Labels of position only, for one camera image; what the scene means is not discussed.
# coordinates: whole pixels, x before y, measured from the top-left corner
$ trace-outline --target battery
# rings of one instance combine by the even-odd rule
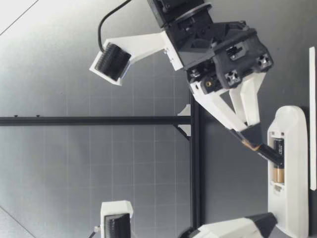
[[[284,139],[274,138],[273,149],[284,158]],[[273,181],[284,183],[284,167],[274,165]]]

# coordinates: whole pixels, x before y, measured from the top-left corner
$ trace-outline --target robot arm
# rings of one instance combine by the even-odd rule
[[[148,0],[161,33],[106,40],[90,70],[121,85],[128,68],[164,50],[187,72],[195,100],[245,146],[277,166],[283,158],[262,142],[258,90],[273,66],[255,29],[245,22],[213,23],[203,0]],[[228,92],[234,109],[221,95]]]

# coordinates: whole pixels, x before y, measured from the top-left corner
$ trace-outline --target black cable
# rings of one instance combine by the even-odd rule
[[[131,2],[132,0],[127,0],[125,1],[123,4],[121,4],[120,6],[116,7],[114,10],[112,10],[111,12],[109,12],[99,23],[98,26],[98,44],[99,44],[99,48],[101,50],[101,52],[105,52],[104,48],[103,48],[103,44],[102,44],[102,40],[101,40],[101,28],[103,26],[103,23],[106,21],[106,19],[108,17],[110,17],[112,14],[114,14],[116,11],[119,11],[121,8],[123,8],[124,6],[126,6],[129,2]]]
[[[7,28],[4,29],[0,33],[0,36],[2,36],[8,29],[10,29],[11,26],[13,26],[21,17],[23,17],[24,14],[26,14],[27,11],[29,11],[35,4],[38,3],[39,0],[36,0],[31,6],[29,6],[21,15],[19,15]]]
[[[5,210],[2,206],[0,209],[4,211],[13,221],[15,221],[22,229],[24,229],[31,237],[36,238],[25,226],[23,226],[17,219],[15,219],[7,210]]]

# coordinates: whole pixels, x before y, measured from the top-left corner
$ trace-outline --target white corner bracket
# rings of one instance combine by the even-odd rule
[[[179,117],[180,116],[190,116],[191,115],[191,107],[190,104],[187,104],[186,107],[179,113],[177,114]],[[185,132],[185,134],[188,137],[192,136],[192,126],[191,125],[178,125],[178,127]]]
[[[109,43],[119,46],[122,50],[131,55],[129,63],[122,75],[116,81],[96,70],[96,65],[103,54],[100,51],[89,70],[114,85],[122,85],[122,79],[132,64],[161,50],[164,50],[164,52],[167,54],[175,71],[183,67],[183,63],[181,62],[172,42],[168,38],[165,31],[148,35],[107,39],[104,43],[105,49]]]
[[[310,167],[311,167],[311,190],[317,189],[316,169],[316,50],[309,49],[310,68]]]
[[[276,181],[276,167],[268,163],[268,211],[277,227],[292,238],[307,238],[308,135],[304,112],[295,106],[280,108],[267,132],[268,145],[284,155],[282,181]]]

